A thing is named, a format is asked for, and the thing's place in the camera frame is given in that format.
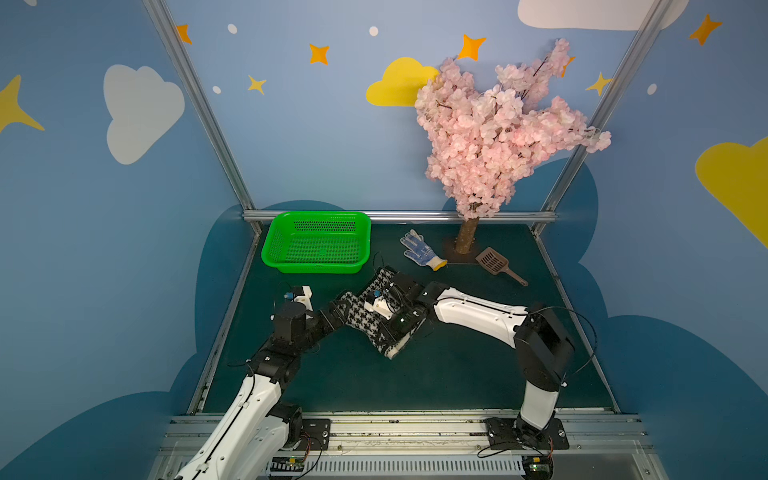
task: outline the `table surface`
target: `table surface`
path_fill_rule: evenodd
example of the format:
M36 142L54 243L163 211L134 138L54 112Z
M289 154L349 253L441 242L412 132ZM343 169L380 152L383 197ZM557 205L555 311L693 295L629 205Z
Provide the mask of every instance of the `table surface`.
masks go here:
M481 266L449 264L437 272L405 258L400 237L414 227L442 255L442 241L458 233L458 225L373 225L371 258L359 273L283 274L253 259L248 278L224 344L219 365L205 403L205 412L225 412L237 394L243 376L241 364L272 332L273 303L289 285L309 285L312 304L325 308L344 290L358 293L385 263L426 285L437 280L473 296L511 305L541 302L563 306L557 287L525 225L481 224L475 235L479 248L493 247L509 259L509 266L526 279L521 286L505 273L493 276ZM574 339L574 371L588 359L570 316L558 316ZM342 328L320 342L319 349L302 357L296 378L283 395L304 411L433 410L519 408L525 380L515 350L505 343L445 323L425 323L403 351L389 360L380 355L362 332ZM611 397L589 365L571 378L559 407L611 407Z

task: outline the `litter scoop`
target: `litter scoop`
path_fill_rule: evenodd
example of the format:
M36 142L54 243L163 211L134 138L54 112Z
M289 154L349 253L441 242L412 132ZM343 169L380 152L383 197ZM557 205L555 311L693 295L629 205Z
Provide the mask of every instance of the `litter scoop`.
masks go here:
M509 269L509 260L491 247L483 250L475 259L483 268L494 275L499 275L500 272L504 272L517 280L522 286L528 286L528 282Z

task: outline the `cherry blossom tree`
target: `cherry blossom tree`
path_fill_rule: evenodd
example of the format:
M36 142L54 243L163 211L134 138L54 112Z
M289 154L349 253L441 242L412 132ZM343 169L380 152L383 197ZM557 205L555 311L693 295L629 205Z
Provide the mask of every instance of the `cherry blossom tree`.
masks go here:
M569 44L561 39L531 66L496 67L498 84L485 93L461 73L454 59L419 90L415 103L419 125L432 142L426 175L443 183L456 199L464 223L457 253L468 253L480 217L493 217L515 194L515 182L559 150L584 145L592 153L611 144L611 134L587 127L587 117L560 97L538 110L549 94L549 79L568 64Z

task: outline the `green basket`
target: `green basket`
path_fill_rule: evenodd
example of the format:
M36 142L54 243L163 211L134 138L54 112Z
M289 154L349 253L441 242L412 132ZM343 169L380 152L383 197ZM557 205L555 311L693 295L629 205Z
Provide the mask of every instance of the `green basket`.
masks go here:
M371 219L344 211L280 214L261 250L282 273L357 273L370 255Z

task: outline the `tree trunk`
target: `tree trunk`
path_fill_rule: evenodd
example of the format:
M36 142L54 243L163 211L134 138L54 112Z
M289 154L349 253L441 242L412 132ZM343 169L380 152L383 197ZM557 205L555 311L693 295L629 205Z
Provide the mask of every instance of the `tree trunk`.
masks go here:
M478 228L479 221L479 218L464 220L462 228L458 231L458 237L456 237L456 253L461 255L469 253L472 242L475 241L475 230Z

